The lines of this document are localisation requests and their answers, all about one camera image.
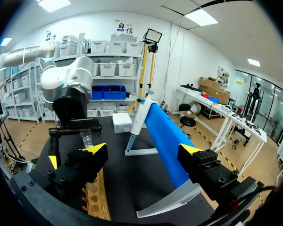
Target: chair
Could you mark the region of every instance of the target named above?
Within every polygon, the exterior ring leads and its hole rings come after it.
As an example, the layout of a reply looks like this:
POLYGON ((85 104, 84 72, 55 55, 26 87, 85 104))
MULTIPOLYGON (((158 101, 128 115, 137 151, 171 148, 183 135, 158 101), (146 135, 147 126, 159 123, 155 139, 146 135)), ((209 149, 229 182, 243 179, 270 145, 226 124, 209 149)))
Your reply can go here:
POLYGON ((180 128, 182 128, 183 126, 186 126, 184 130, 185 135, 189 135, 189 134, 186 134, 188 127, 194 127, 196 125, 196 121, 192 119, 191 117, 188 117, 188 116, 181 117, 181 112, 189 111, 190 109, 191 109, 191 106, 189 104, 179 105, 179 122, 182 124, 180 128))

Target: white wall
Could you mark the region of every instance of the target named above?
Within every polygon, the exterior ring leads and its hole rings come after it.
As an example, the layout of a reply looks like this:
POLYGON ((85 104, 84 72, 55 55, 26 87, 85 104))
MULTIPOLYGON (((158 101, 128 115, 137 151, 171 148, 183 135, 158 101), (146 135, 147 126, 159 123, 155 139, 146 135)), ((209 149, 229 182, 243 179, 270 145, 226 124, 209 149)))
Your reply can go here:
MULTIPOLYGON (((163 33, 158 44, 159 49, 156 56, 153 78, 154 97, 159 100, 167 71, 170 38, 172 47, 179 28, 177 25, 172 24, 171 29, 171 23, 169 22, 134 13, 105 12, 84 14, 41 27, 24 37, 13 49, 41 43, 44 41, 44 34, 47 30, 55 33, 57 40, 61 39, 64 35, 75 35, 78 37, 81 32, 85 33, 85 38, 87 39, 110 40, 111 34, 115 31, 115 20, 138 22, 138 40, 142 39, 148 28, 163 33)), ((151 54, 148 56, 144 84, 148 83, 150 77, 151 54)), ((231 77, 234 76, 235 65, 214 46, 186 29, 180 28, 170 57, 166 85, 166 104, 171 105, 172 95, 178 85, 193 83, 194 87, 198 87, 199 77, 216 78, 218 66, 229 72, 230 84, 231 77)))

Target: robotic arm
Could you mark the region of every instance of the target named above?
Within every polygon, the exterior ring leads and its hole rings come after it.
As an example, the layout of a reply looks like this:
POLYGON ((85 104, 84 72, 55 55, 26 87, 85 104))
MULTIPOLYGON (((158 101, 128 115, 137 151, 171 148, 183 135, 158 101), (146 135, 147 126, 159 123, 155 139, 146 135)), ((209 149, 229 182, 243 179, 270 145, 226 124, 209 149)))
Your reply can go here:
POLYGON ((40 58, 41 86, 46 106, 55 111, 62 124, 87 117, 87 103, 92 94, 93 61, 85 56, 72 64, 57 67, 53 61, 55 45, 22 48, 0 55, 0 89, 6 84, 6 69, 40 58))

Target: cardboard box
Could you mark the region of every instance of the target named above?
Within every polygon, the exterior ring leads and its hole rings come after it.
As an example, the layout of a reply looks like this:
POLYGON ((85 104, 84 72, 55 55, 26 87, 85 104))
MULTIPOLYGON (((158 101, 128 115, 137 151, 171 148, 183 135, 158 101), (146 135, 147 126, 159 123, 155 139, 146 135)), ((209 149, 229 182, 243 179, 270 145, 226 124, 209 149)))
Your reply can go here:
POLYGON ((228 104, 228 100, 230 99, 230 94, 220 90, 220 89, 214 89, 211 87, 205 87, 205 86, 200 86, 200 89, 203 92, 206 92, 206 94, 209 94, 212 97, 215 97, 219 100, 220 104, 228 104))
POLYGON ((216 79, 213 79, 211 77, 209 77, 208 79, 202 78, 202 77, 199 78, 199 84, 201 86, 218 89, 220 87, 220 83, 215 82, 215 81, 216 81, 216 79))

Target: floor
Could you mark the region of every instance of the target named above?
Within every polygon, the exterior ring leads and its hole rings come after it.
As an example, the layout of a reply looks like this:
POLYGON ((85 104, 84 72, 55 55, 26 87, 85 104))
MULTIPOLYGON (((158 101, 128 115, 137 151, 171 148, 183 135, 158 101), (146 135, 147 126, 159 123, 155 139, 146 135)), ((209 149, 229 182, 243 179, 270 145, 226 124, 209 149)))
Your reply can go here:
MULTIPOLYGON (((178 115, 170 115, 170 117, 175 123, 177 123, 178 126, 180 126, 180 123, 178 123, 178 115)), ((220 130, 222 126, 223 119, 213 118, 209 120, 202 115, 200 115, 199 118, 216 131, 220 130)), ((35 159, 40 155, 45 142, 49 138, 48 129, 55 127, 56 125, 55 122, 47 121, 46 123, 41 122, 40 124, 35 126, 36 122, 33 121, 18 122, 17 120, 10 119, 6 119, 5 123, 16 145, 20 146, 21 143, 23 143, 19 151, 27 160, 35 159)), ((201 124, 197 123, 195 127, 202 134, 204 134, 210 142, 214 141, 214 135, 206 128, 204 128, 201 124)), ((196 147, 201 149, 207 149, 210 147, 210 144, 195 129, 188 128, 187 133, 192 136, 192 142, 196 147)), ((236 132, 232 135, 232 139, 238 139, 241 141, 241 139, 244 138, 240 137, 236 132)), ((236 150, 233 150, 231 140, 229 140, 228 144, 221 151, 236 168, 241 169, 257 144, 258 140, 256 140, 255 137, 252 137, 246 147, 243 146, 243 142, 239 142, 236 150)), ((277 148, 278 146, 274 143, 274 141, 267 137, 267 143, 263 145, 261 152, 254 159, 252 164, 245 170, 243 175, 245 177, 251 176, 267 186, 274 185, 276 176, 279 173, 276 154, 277 148)), ((219 155, 218 159, 220 159, 222 161, 222 164, 227 168, 233 169, 223 156, 219 155)), ((204 192, 203 194, 205 195, 210 205, 215 209, 217 207, 217 203, 215 201, 211 201, 204 192)), ((263 200, 266 199, 267 195, 268 192, 261 193, 263 200)), ((261 200, 257 198, 255 202, 250 206, 251 216, 261 204, 261 200)))

